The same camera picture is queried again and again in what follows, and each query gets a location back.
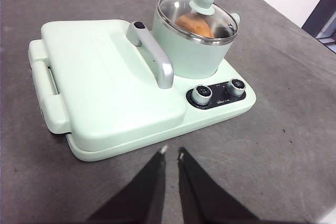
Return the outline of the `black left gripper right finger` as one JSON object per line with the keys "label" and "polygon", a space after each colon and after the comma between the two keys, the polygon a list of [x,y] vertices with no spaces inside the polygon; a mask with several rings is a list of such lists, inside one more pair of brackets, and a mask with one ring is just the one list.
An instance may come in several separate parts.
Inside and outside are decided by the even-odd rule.
{"label": "black left gripper right finger", "polygon": [[186,148],[178,149],[179,192],[185,223],[250,223],[259,218],[222,189]]}

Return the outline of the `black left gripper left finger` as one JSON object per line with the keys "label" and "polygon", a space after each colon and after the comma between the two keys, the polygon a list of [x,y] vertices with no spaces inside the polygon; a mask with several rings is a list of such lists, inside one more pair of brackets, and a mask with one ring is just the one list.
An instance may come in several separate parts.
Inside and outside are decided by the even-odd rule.
{"label": "black left gripper left finger", "polygon": [[159,149],[131,182],[88,218],[89,223],[161,223],[166,150],[166,145]]}

